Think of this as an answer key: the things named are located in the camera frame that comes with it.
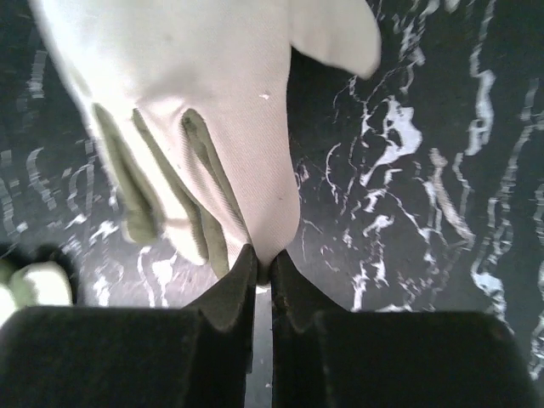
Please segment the white glove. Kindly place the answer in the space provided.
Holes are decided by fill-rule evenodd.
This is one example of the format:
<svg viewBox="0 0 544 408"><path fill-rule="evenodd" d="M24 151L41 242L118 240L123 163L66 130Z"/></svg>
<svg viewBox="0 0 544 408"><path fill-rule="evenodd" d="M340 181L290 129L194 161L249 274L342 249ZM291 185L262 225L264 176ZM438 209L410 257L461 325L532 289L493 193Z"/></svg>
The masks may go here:
<svg viewBox="0 0 544 408"><path fill-rule="evenodd" d="M33 1L37 29L125 205L217 277L253 247L261 284L300 219L293 51L358 77L380 62L365 1Z"/></svg>

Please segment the grey-palm glove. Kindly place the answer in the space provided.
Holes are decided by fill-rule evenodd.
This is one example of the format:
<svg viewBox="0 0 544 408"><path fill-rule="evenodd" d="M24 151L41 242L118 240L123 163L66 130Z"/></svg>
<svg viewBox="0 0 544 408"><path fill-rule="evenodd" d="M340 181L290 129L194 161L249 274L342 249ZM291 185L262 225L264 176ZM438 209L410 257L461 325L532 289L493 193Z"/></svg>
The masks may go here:
<svg viewBox="0 0 544 408"><path fill-rule="evenodd" d="M1 323L25 307L72 304L71 284L57 263L31 263L16 269L1 260Z"/></svg>

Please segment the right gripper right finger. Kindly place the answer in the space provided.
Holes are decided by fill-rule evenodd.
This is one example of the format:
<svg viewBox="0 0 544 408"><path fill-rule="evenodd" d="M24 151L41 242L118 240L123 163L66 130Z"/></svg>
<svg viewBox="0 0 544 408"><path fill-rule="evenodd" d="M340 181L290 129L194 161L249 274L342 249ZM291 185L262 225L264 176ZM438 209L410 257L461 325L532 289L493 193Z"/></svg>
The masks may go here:
<svg viewBox="0 0 544 408"><path fill-rule="evenodd" d="M352 313L286 252L270 269L275 407L538 407L513 336L478 312Z"/></svg>

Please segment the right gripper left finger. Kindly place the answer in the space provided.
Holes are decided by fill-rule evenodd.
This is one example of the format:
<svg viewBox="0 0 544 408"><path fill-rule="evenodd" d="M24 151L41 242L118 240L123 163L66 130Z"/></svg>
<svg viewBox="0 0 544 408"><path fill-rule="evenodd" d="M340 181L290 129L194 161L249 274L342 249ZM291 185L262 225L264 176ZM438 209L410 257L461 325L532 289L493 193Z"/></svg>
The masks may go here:
<svg viewBox="0 0 544 408"><path fill-rule="evenodd" d="M181 309L30 307L1 330L4 407L241 407L258 260Z"/></svg>

